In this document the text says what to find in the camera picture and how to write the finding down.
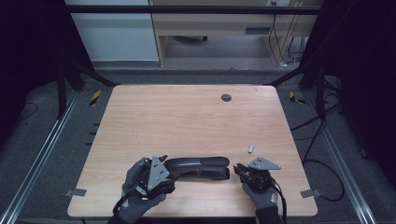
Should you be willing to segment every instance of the gray carpet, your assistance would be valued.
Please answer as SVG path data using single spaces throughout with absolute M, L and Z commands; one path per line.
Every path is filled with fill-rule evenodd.
M 216 66 L 209 70 L 182 71 L 169 64 L 166 66 L 160 70 L 109 71 L 102 74 L 112 81 L 122 84 L 262 84 L 287 72 L 277 68 L 272 71 L 262 71 L 257 67 L 252 67 L 253 69 L 250 70 L 213 70 L 212 68 Z M 83 164 L 90 151 L 90 146 L 87 143 L 91 143 L 94 139 L 94 135 L 90 133 L 97 130 L 97 126 L 93 124 L 100 122 L 112 91 L 111 88 L 105 87 L 89 77 L 84 76 L 84 79 L 86 86 L 83 91 L 79 92 L 76 106 L 49 155 L 47 164 L 37 179 L 30 197 L 21 210 L 19 223 L 81 223 L 78 218 L 67 215 L 70 198 L 64 196 L 64 192 L 66 189 L 73 189 L 78 182 Z M 312 94 L 311 91 L 298 91 L 296 83 L 298 83 L 298 78 L 277 88 L 290 127 L 295 127 L 315 116 L 308 105 L 290 101 L 290 91 L 295 92 L 297 99 L 304 99 L 307 94 Z M 96 106 L 91 107 L 89 103 L 96 90 L 101 90 L 102 94 Z M 50 83 L 32 91 L 27 102 L 35 103 L 38 106 L 37 111 L 34 113 L 34 105 L 26 105 L 21 117 L 34 114 L 21 120 L 15 126 L 13 135 L 0 152 L 1 213 L 4 212 L 7 204 L 15 195 L 55 122 L 57 115 L 56 83 Z M 337 99 L 329 97 L 328 102 L 326 106 L 335 105 Z M 356 178 L 376 221 L 384 224 L 396 223 L 395 189 L 382 175 L 375 161 L 361 157 L 361 147 L 344 116 L 334 110 L 327 116 L 326 126 Z M 318 125 L 312 123 L 292 132 L 292 134 L 295 139 L 306 138 L 313 136 L 317 129 Z M 308 149 L 310 139 L 296 140 L 295 143 L 302 157 Z M 334 168 L 322 134 L 318 136 L 308 159 L 320 160 Z M 310 162 L 305 165 L 305 171 L 312 188 L 320 189 L 321 193 L 329 198 L 336 198 L 340 195 L 340 184 L 328 169 Z M 315 217 L 290 217 L 289 223 L 360 223 L 347 195 L 336 203 L 328 202 L 322 198 L 316 198 L 316 202 L 318 214 Z M 106 223 L 106 219 L 87 218 L 87 223 Z M 141 223 L 254 223 L 254 219 L 182 218 L 164 220 L 145 218 Z

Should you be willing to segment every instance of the black glove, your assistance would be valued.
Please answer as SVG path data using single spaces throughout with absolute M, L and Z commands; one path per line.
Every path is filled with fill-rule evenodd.
M 242 189 L 250 197 L 251 201 L 254 202 L 257 210 L 268 207 L 277 207 L 277 192 L 273 187 L 270 187 L 263 193 L 256 193 L 248 186 L 248 184 L 243 183 Z
M 138 161 L 134 166 L 127 172 L 125 183 L 134 181 L 138 175 L 139 168 L 145 163 L 144 159 Z M 160 194 L 157 197 L 150 200 L 143 200 L 137 194 L 128 198 L 128 200 L 122 204 L 119 210 L 119 217 L 127 223 L 135 223 L 141 218 L 150 208 L 158 205 L 160 202 L 165 200 L 165 194 Z

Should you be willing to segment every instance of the wooden table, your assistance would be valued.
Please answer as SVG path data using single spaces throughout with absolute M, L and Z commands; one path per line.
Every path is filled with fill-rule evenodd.
M 232 96 L 230 102 L 221 95 Z M 254 145 L 252 154 L 248 147 Z M 310 217 L 309 189 L 276 89 L 248 85 L 121 85 L 114 88 L 73 196 L 71 217 L 111 217 L 128 169 L 142 157 L 224 156 L 230 179 L 179 179 L 176 190 L 146 217 L 254 217 L 254 205 L 233 172 L 259 156 L 282 167 L 271 175 L 283 190 L 288 216 Z

